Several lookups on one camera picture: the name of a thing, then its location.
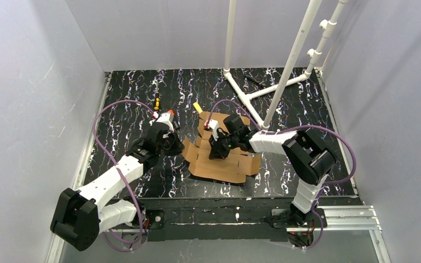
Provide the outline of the brown cardboard box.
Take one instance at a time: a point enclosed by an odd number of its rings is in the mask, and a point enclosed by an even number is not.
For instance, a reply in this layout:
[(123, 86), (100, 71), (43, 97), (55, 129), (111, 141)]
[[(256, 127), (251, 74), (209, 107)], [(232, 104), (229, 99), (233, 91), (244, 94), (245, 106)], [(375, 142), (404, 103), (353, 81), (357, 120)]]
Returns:
[(208, 119), (209, 112), (203, 111), (198, 114), (198, 136), (192, 143), (188, 138), (183, 141), (184, 151), (182, 155), (189, 162), (189, 172), (199, 178), (212, 179), (234, 184), (246, 182), (247, 176), (256, 175), (261, 167), (261, 155), (250, 155), (239, 148), (230, 150), (225, 159), (209, 159), (211, 146), (210, 131), (204, 130), (204, 123)]

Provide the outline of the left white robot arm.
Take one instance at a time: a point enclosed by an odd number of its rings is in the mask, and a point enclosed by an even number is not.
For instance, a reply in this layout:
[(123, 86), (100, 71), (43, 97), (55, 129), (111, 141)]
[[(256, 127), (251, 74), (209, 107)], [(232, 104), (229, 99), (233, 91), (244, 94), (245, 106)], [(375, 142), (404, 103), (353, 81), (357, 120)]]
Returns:
[(79, 251), (90, 247), (102, 232), (133, 222), (138, 213), (133, 200), (110, 200), (132, 181), (141, 178), (159, 157), (176, 156), (184, 145), (171, 124), (153, 122), (145, 137), (108, 171), (76, 190), (67, 188), (59, 196), (50, 231)]

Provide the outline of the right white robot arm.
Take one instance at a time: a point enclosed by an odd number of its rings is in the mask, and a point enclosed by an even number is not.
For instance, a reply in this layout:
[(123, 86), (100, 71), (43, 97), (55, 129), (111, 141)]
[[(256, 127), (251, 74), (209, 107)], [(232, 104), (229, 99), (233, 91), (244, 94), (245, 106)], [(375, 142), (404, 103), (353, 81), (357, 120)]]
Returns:
[(316, 201), (327, 175), (338, 158), (316, 131), (329, 129), (316, 125), (302, 125), (280, 132), (251, 129), (238, 115), (224, 119), (225, 129), (214, 119), (205, 121), (203, 128), (210, 131), (209, 159), (225, 159), (230, 151), (239, 148), (250, 153), (276, 153), (288, 158), (299, 180), (297, 192), (289, 210), (283, 216), (268, 218), (271, 224), (286, 222), (301, 226), (311, 221)]

